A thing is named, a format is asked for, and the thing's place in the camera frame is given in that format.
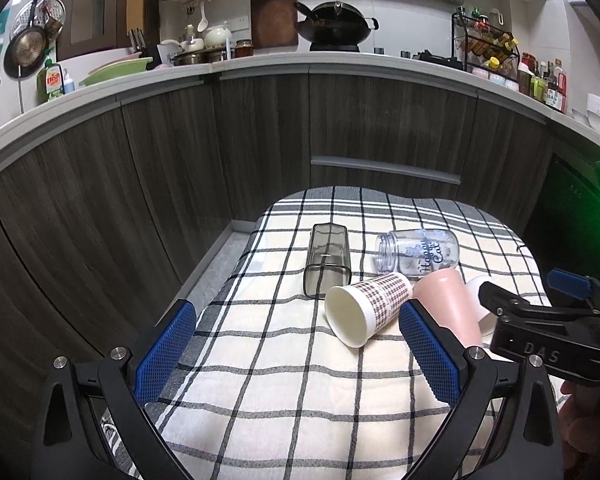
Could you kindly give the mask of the person's right hand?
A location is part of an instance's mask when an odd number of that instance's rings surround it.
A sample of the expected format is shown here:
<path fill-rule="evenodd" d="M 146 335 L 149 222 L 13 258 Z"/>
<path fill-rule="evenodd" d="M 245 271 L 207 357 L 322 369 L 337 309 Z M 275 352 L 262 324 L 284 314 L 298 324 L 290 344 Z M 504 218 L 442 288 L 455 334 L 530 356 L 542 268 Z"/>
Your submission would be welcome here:
<path fill-rule="evenodd" d="M 600 389 L 564 382 L 559 411 L 566 479 L 600 479 Z"/>

